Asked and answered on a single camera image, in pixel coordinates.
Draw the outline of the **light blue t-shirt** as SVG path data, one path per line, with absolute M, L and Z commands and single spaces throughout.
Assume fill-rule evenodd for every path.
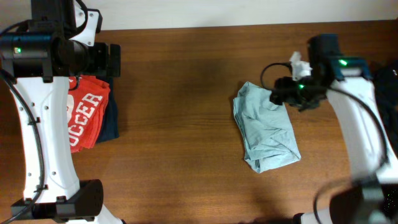
M 272 103 L 270 96 L 271 91 L 246 82 L 233 99 L 244 160 L 258 174 L 301 160 L 286 107 Z

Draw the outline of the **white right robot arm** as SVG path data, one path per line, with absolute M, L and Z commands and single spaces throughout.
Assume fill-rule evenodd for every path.
M 293 223 L 397 223 L 397 154 L 379 115 L 366 61 L 331 54 L 302 60 L 294 52 L 284 66 L 291 77 L 275 82 L 271 100 L 300 110 L 327 100 L 338 118 L 351 178 L 323 186 L 313 210 Z

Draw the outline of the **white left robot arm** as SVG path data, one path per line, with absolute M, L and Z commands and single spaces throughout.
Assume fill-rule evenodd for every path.
M 100 180 L 80 180 L 69 136 L 69 78 L 90 64 L 100 20 L 88 16 L 69 37 L 57 21 L 30 21 L 25 32 L 1 36 L 1 77 L 17 105 L 25 153 L 23 197 L 12 205 L 12 221 L 119 223 L 103 203 Z

